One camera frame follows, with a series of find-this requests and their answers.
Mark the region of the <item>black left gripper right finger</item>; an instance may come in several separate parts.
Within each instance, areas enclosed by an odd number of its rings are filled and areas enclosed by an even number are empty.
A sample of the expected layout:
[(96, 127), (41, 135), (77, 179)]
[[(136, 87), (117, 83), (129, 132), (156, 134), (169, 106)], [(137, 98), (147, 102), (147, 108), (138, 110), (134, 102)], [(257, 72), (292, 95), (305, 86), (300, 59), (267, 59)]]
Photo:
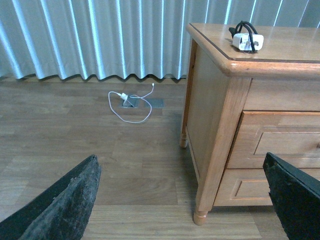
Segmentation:
[(320, 238), (320, 181), (267, 152), (263, 170), (269, 196), (290, 240)]

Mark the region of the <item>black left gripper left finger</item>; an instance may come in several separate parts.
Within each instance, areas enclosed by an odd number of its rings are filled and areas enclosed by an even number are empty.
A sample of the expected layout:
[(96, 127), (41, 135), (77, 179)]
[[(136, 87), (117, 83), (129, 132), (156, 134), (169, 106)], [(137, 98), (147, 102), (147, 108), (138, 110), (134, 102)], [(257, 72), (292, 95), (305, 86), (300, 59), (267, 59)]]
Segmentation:
[(80, 240), (96, 200), (102, 168), (90, 155), (0, 223), (2, 240)]

